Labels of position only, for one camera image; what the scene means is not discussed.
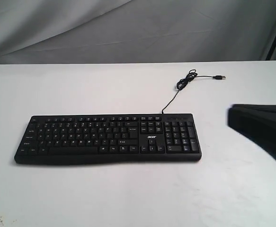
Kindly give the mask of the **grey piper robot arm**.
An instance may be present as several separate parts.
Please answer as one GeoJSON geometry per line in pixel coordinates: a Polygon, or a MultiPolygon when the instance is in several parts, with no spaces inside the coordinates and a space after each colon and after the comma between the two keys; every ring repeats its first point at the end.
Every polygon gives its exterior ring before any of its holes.
{"type": "Polygon", "coordinates": [[[276,160],[276,105],[233,104],[227,124],[276,160]]]}

